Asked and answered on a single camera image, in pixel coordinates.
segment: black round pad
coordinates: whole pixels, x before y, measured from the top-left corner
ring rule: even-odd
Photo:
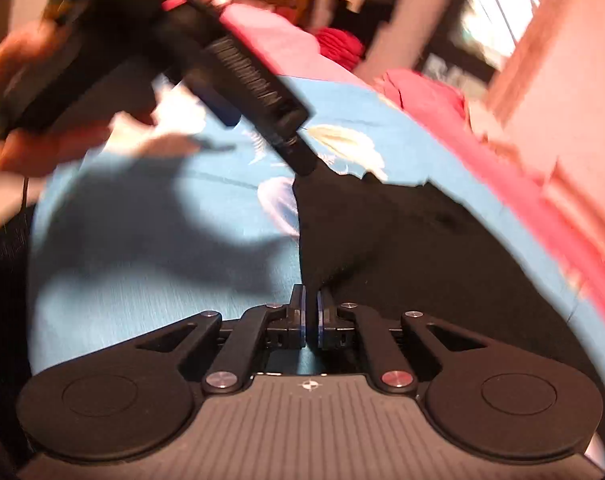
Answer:
[[[50,368],[27,383],[17,411],[45,452],[96,462],[154,449],[180,431],[193,408],[175,368],[129,362]]]
[[[110,416],[130,407],[138,396],[131,379],[117,375],[82,377],[62,394],[62,402],[72,412],[84,416]]]
[[[485,381],[482,396],[489,406],[511,415],[535,415],[553,406],[551,384],[528,374],[501,374]]]
[[[461,352],[429,384],[425,401],[452,441],[525,462],[586,447],[602,415],[585,375],[509,347]]]

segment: metal screw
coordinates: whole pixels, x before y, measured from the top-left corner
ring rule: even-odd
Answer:
[[[404,388],[413,382],[413,375],[402,370],[391,370],[382,375],[382,382],[393,388]]]
[[[209,386],[220,389],[230,388],[238,382],[236,374],[225,371],[209,374],[205,380]]]

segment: finger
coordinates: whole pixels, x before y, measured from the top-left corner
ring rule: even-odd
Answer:
[[[151,111],[132,112],[130,115],[139,123],[146,124],[147,126],[155,126],[156,124],[156,121],[153,120]]]
[[[0,88],[26,63],[44,59],[63,43],[66,31],[52,22],[37,22],[10,33],[0,44]]]
[[[109,137],[104,124],[95,124],[64,134],[35,136],[15,130],[0,141],[0,171],[38,177],[50,174],[58,164],[82,158],[87,150]]]

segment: light blue fabric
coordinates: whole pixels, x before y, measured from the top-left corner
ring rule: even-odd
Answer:
[[[551,305],[565,319],[573,316],[605,379],[605,323],[487,186],[374,92],[288,80],[314,108],[307,126],[362,132],[382,155],[390,182],[429,179],[463,203]],[[198,155],[134,160],[90,153],[56,171],[39,202],[32,238],[29,351],[35,372],[202,310],[229,319],[255,304],[288,300],[300,282],[297,243],[265,214],[256,190],[292,173],[271,151],[251,163],[249,130],[245,122],[225,130],[208,117],[198,135],[208,149]],[[350,173],[364,173],[345,164]]]

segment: black device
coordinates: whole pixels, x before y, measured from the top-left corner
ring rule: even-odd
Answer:
[[[244,115],[300,175],[316,154],[298,135],[306,106],[199,0],[50,0],[46,15],[69,31],[61,49],[0,92],[0,138],[151,112],[163,73],[197,95],[227,126]]]
[[[305,344],[316,376],[265,372]],[[44,479],[599,479],[583,456],[602,413],[564,364],[407,310],[308,301],[201,312],[57,365],[23,389],[18,418]]]

